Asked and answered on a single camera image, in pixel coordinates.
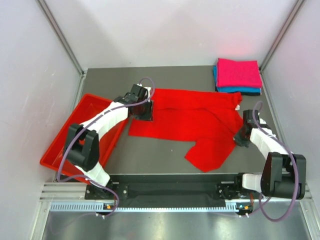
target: blue folded cloth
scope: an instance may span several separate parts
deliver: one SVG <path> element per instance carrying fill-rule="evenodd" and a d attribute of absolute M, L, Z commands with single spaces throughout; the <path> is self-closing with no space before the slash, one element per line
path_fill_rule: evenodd
<path fill-rule="evenodd" d="M 213 77 L 216 89 L 218 92 L 221 93 L 259 93 L 261 94 L 261 88 L 254 88 L 254 87 L 246 87 L 246 86 L 223 86 L 217 87 L 217 76 L 218 76 L 218 69 L 217 66 L 213 66 Z"/>

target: cable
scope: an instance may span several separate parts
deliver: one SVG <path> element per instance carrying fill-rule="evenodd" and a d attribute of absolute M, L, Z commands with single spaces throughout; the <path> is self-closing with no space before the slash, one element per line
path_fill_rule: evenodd
<path fill-rule="evenodd" d="M 263 197 L 263 194 L 261 193 L 259 195 L 259 208 L 257 208 L 254 212 L 256 212 L 257 210 L 261 209 L 263 215 L 268 219 L 270 220 L 271 222 L 280 222 L 284 219 L 286 219 L 290 213 L 292 212 L 292 209 L 294 208 L 294 205 L 295 205 L 295 202 L 296 202 L 296 199 L 297 199 L 297 194 L 298 194 L 298 189 L 299 189 L 299 176 L 298 176 L 298 168 L 297 168 L 297 164 L 296 164 L 296 161 L 295 161 L 295 158 L 292 154 L 292 152 L 290 151 L 290 149 L 283 143 L 281 142 L 280 140 L 278 140 L 276 137 L 274 136 L 270 136 L 258 123 L 257 119 L 256 119 L 256 116 L 255 116 L 255 111 L 258 107 L 258 105 L 260 105 L 260 108 L 259 108 L 259 111 L 262 109 L 262 106 L 263 106 L 263 102 L 262 101 L 258 101 L 255 105 L 254 105 L 254 108 L 252 110 L 252 117 L 253 117 L 253 121 L 255 123 L 255 125 L 258 127 L 258 129 L 263 132 L 265 135 L 269 136 L 271 139 L 273 139 L 274 141 L 276 141 L 280 146 L 282 146 L 288 153 L 289 157 L 290 157 L 290 160 L 292 162 L 292 167 L 293 167 L 293 171 L 294 171 L 294 188 L 293 188 L 293 194 L 292 194 L 292 199 L 291 199 L 291 202 L 290 202 L 290 205 L 287 209 L 287 211 L 279 218 L 271 218 L 267 215 L 267 213 L 265 212 L 264 210 L 264 204 L 266 204 L 267 202 L 269 202 L 269 200 L 271 199 L 271 197 L 268 198 L 268 200 L 266 202 L 264 202 L 262 204 L 262 197 Z"/>
<path fill-rule="evenodd" d="M 110 113 L 111 111 L 114 111 L 114 110 L 117 110 L 117 109 L 120 109 L 120 108 L 129 108 L 129 107 L 138 106 L 138 105 L 141 105 L 141 104 L 144 104 L 144 103 L 148 102 L 148 101 L 153 97 L 153 95 L 155 94 L 155 90 L 156 90 L 156 86 L 155 86 L 154 81 L 153 81 L 150 77 L 144 77 L 144 78 L 142 78 L 142 79 L 139 81 L 139 84 L 140 84 L 143 80 L 149 80 L 149 81 L 151 82 L 151 84 L 152 84 L 152 91 L 151 91 L 151 93 L 150 93 L 150 96 L 149 96 L 148 98 L 146 98 L 145 100 L 140 101 L 140 102 L 137 102 L 137 103 L 126 104 L 126 105 L 114 107 L 114 108 L 112 108 L 112 109 L 110 109 L 110 110 L 107 110 L 107 111 L 103 112 L 101 115 L 99 115 L 99 116 L 97 116 L 95 119 L 93 119 L 87 126 L 83 127 L 83 129 L 81 129 L 81 131 L 79 131 L 79 133 L 72 139 L 72 141 L 70 142 L 69 146 L 68 146 L 68 147 L 66 148 L 66 150 L 65 150 L 65 153 L 64 153 L 64 155 L 63 155 L 63 157 L 62 157 L 62 160 L 61 160 L 61 163 L 60 163 L 60 166 L 59 166 L 59 169 L 58 169 L 58 174 L 57 174 L 57 178 L 56 178 L 58 182 L 62 182 L 62 183 L 63 183 L 63 182 L 67 182 L 67 181 L 69 181 L 69 180 L 71 180 L 71 179 L 74 179 L 74 178 L 84 178 L 84 179 L 88 179 L 88 180 L 90 181 L 90 183 L 92 183 L 92 184 L 94 184 L 94 185 L 96 185 L 96 186 L 98 186 L 98 187 L 100 187 L 100 188 L 102 188 L 102 189 L 104 189 L 104 190 L 107 190 L 108 192 L 112 193 L 112 194 L 115 196 L 115 198 L 116 198 L 116 203 L 115 203 L 115 206 L 113 207 L 112 211 L 109 212 L 109 214 L 106 215 L 106 217 L 111 216 L 111 215 L 115 212 L 115 210 L 117 209 L 117 207 L 118 207 L 118 205 L 119 205 L 120 199 L 119 199 L 119 196 L 117 195 L 117 193 L 114 192 L 112 189 L 110 189 L 110 188 L 108 188 L 108 187 L 105 187 L 105 186 L 102 186 L 102 185 L 100 185 L 99 183 L 93 181 L 92 179 L 90 179 L 90 178 L 87 177 L 86 175 L 78 174 L 78 175 L 69 176 L 69 177 L 67 177 L 67 178 L 65 178 L 65 179 L 61 179 L 61 172 L 62 172 L 62 169 L 63 169 L 63 167 L 64 167 L 65 161 L 66 161 L 66 159 L 67 159 L 68 153 L 69 153 L 69 151 L 71 150 L 72 146 L 75 144 L 75 142 L 78 140 L 78 138 L 79 138 L 90 126 L 92 126 L 96 121 L 98 121 L 100 118 L 102 118 L 104 115 Z M 69 223 L 63 228 L 63 230 L 66 229 L 68 226 L 70 226 L 72 223 L 74 223 L 74 222 L 75 222 L 76 220 L 78 220 L 79 218 L 84 217 L 84 216 L 87 216 L 87 215 L 90 215 L 90 214 L 89 214 L 89 213 L 86 213 L 86 214 L 83 214 L 83 215 L 77 217 L 75 220 L 69 222 Z"/>

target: robotic arm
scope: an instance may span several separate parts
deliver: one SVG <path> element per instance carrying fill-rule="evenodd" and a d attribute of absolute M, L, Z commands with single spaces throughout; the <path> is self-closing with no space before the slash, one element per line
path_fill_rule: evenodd
<path fill-rule="evenodd" d="M 127 92 L 123 97 L 117 97 L 106 109 L 97 114 L 97 116 L 81 124 L 72 124 L 68 130 L 63 154 L 66 152 L 71 141 L 85 126 L 91 123 L 96 117 L 103 115 L 77 139 L 66 157 L 67 160 L 91 180 L 102 186 L 107 186 L 110 182 L 110 176 L 99 163 L 99 141 L 116 124 L 130 116 L 134 116 L 138 120 L 152 121 L 153 102 L 150 100 L 136 106 L 121 107 L 146 100 L 150 96 L 150 91 L 150 87 L 142 87 L 141 84 L 134 84 L 130 92 Z M 104 115 L 105 112 L 116 107 L 119 108 Z"/>
<path fill-rule="evenodd" d="M 266 197 L 291 199 L 295 186 L 295 173 L 287 151 L 271 136 L 275 137 L 267 123 L 254 112 L 259 125 L 269 134 L 258 129 L 253 119 L 253 111 L 243 111 L 243 127 L 234 136 L 237 145 L 248 147 L 253 143 L 266 159 L 262 174 L 240 174 L 237 182 L 242 189 L 263 193 Z M 298 169 L 299 183 L 296 199 L 302 199 L 306 189 L 306 158 L 292 154 Z"/>

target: red cloth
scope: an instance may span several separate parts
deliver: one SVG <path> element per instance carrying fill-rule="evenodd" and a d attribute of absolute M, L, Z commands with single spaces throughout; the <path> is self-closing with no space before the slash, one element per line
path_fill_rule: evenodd
<path fill-rule="evenodd" d="M 262 87 L 257 61 L 233 61 L 219 58 L 217 73 L 218 87 Z"/>
<path fill-rule="evenodd" d="M 133 120 L 129 135 L 175 141 L 195 141 L 185 158 L 198 169 L 218 169 L 235 147 L 242 127 L 235 110 L 238 93 L 155 90 L 153 121 Z"/>

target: metal frame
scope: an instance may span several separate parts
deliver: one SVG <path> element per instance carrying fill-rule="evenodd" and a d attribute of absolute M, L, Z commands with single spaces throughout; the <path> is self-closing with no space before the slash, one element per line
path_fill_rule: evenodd
<path fill-rule="evenodd" d="M 77 89 L 76 96 L 74 98 L 74 103 L 72 106 L 72 110 L 75 108 L 77 103 L 79 102 L 82 94 L 82 89 L 84 85 L 84 81 L 86 78 L 86 73 L 82 69 L 81 65 L 79 64 L 75 54 L 73 53 L 68 41 L 66 40 L 64 34 L 62 33 L 57 21 L 55 20 L 54 16 L 52 15 L 47 3 L 45 0 L 36 0 L 40 8 L 42 9 L 43 13 L 45 14 L 48 22 L 50 23 L 53 31 L 56 33 L 59 41 L 61 42 L 63 48 L 65 49 L 66 53 L 70 57 L 74 67 L 80 74 L 80 81 Z M 283 24 L 281 30 L 279 31 L 277 37 L 275 38 L 272 46 L 270 47 L 266 57 L 264 58 L 263 62 L 261 63 L 260 72 L 261 78 L 264 85 L 264 92 L 266 94 L 266 99 L 268 105 L 271 110 L 272 118 L 274 120 L 274 124 L 276 130 L 278 132 L 279 138 L 286 142 L 286 139 L 283 134 L 283 130 L 279 123 L 279 118 L 277 112 L 274 108 L 273 100 L 269 93 L 268 83 L 265 81 L 264 70 L 266 69 L 270 59 L 274 55 L 275 51 L 277 50 L 279 44 L 281 43 L 282 39 L 285 37 L 289 27 L 292 25 L 294 19 L 297 17 L 299 11 L 301 10 L 305 0 L 297 0 L 294 4 L 288 18 L 286 19 L 285 23 Z M 52 205 L 52 202 L 76 202 L 76 203 L 83 203 L 83 202 L 98 202 L 94 200 L 84 200 L 86 192 L 86 184 L 80 182 L 65 182 L 65 183 L 57 183 L 57 182 L 47 182 L 44 184 L 42 194 L 39 200 L 37 212 L 36 212 L 36 221 L 33 225 L 31 234 L 29 239 L 32 240 L 39 240 L 43 238 L 45 226 L 48 220 L 49 211 Z M 277 199 L 273 198 L 272 202 L 287 202 L 289 199 Z M 235 202 L 235 200 L 227 200 L 228 203 Z M 302 213 L 305 218 L 306 226 L 308 227 L 309 233 L 312 239 L 319 239 L 320 236 L 320 217 L 315 207 L 315 204 L 312 200 L 312 195 L 310 193 L 308 184 L 306 185 L 306 194 L 303 200 L 299 201 Z"/>

